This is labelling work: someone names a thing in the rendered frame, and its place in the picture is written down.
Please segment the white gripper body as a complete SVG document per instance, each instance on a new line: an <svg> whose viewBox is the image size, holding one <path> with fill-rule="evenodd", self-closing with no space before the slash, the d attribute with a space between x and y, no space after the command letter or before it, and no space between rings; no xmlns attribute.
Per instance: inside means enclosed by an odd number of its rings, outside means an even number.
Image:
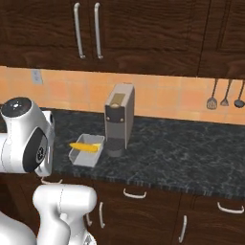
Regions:
<svg viewBox="0 0 245 245"><path fill-rule="evenodd" d="M51 111L43 111L43 114L47 121L47 129L45 135L48 139L48 148L46 156L41 165L35 170L35 173L39 177L47 177L52 174L53 169L53 152L54 152L54 141L55 141L55 119Z"/></svg>

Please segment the yellow corn cob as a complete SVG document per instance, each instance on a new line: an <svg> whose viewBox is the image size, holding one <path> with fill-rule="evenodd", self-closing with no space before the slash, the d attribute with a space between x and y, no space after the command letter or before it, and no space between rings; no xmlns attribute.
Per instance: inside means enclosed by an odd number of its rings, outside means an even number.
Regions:
<svg viewBox="0 0 245 245"><path fill-rule="evenodd" d="M73 149L85 152L96 153L100 149L100 144L85 144L85 143L69 143Z"/></svg>

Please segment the grey rectangular container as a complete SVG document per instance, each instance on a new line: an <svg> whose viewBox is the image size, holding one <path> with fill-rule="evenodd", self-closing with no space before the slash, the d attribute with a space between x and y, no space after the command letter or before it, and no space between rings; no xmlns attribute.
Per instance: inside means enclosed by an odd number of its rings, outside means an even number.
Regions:
<svg viewBox="0 0 245 245"><path fill-rule="evenodd" d="M97 152L87 152L72 148L69 153L69 159L74 166L80 167L94 167L102 153L104 145L104 136L81 134L77 142L82 144L99 144Z"/></svg>

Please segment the grey coffee machine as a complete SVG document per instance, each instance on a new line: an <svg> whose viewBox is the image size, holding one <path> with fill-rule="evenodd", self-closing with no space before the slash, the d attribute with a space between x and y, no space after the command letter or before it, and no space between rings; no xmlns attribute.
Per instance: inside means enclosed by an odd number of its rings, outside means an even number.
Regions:
<svg viewBox="0 0 245 245"><path fill-rule="evenodd" d="M116 84L104 105L105 150L110 157L121 157L130 139L135 108L133 84Z"/></svg>

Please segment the dark wood drawer front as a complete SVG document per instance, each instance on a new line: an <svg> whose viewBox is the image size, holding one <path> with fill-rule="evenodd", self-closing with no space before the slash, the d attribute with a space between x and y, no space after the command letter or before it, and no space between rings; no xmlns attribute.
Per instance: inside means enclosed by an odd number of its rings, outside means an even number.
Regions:
<svg viewBox="0 0 245 245"><path fill-rule="evenodd" d="M226 199L217 196L183 194L179 209L185 212L204 213L222 218L245 220L245 212L242 214L222 212L217 208L217 202L220 202L221 206L227 209L240 210L241 206L245 207L245 201L241 200Z"/></svg>
<svg viewBox="0 0 245 245"><path fill-rule="evenodd" d="M100 199L110 198L119 199L124 202L139 203L141 205L166 207L177 210L180 201L180 194L177 192L137 187L122 183L113 183L105 181L95 181L95 190L98 192ZM123 189L132 194L143 194L147 192L145 199L132 199L123 195Z"/></svg>

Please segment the dark wood base cupboard door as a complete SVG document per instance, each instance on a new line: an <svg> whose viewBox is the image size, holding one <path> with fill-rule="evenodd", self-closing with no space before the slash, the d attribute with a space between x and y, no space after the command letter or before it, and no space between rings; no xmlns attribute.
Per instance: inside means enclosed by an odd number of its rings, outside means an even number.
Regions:
<svg viewBox="0 0 245 245"><path fill-rule="evenodd" d="M184 240L180 244L178 237L184 215L188 217L188 225ZM245 220L179 212L171 245L245 245Z"/></svg>
<svg viewBox="0 0 245 245"><path fill-rule="evenodd" d="M171 245L177 210L104 199L99 245Z"/></svg>

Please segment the dark slotted turner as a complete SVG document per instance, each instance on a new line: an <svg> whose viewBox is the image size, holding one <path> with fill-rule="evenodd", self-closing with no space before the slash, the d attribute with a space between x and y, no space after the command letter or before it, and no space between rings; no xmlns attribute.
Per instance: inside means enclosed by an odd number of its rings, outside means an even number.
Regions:
<svg viewBox="0 0 245 245"><path fill-rule="evenodd" d="M217 100L214 97L217 83L218 83L218 79L216 78L214 80L214 86L213 86L213 89L212 89L212 96L207 100L207 108L210 109L210 110L215 110L217 108Z"/></svg>

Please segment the dark spatula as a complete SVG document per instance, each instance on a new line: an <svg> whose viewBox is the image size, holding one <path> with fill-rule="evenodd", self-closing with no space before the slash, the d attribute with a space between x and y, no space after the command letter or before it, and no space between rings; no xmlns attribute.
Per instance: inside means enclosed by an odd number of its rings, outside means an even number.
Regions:
<svg viewBox="0 0 245 245"><path fill-rule="evenodd" d="M229 91L230 91L232 82L233 82L232 79L229 79L229 80L228 80L228 86L227 86L227 89L226 89L225 97L224 97L224 99L220 102L220 105L221 105L221 106L229 106L228 95L229 95Z"/></svg>

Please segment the dark ladle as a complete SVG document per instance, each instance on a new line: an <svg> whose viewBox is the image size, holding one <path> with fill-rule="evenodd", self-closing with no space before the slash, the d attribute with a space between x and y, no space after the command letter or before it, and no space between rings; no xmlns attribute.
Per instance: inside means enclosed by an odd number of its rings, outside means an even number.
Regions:
<svg viewBox="0 0 245 245"><path fill-rule="evenodd" d="M241 86L241 89L240 89L240 92L239 92L239 96L234 101L234 106L237 107L237 108L242 108L244 106L244 101L241 99L244 86L245 86L245 80L242 81L242 86Z"/></svg>

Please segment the grey wall socket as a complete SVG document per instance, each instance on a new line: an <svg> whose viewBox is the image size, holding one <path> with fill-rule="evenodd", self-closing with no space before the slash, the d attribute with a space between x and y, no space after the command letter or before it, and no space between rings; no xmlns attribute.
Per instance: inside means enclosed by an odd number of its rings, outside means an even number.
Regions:
<svg viewBox="0 0 245 245"><path fill-rule="evenodd" d="M43 83L41 71L39 69L32 69L31 74L32 74L33 84L42 84Z"/></svg>

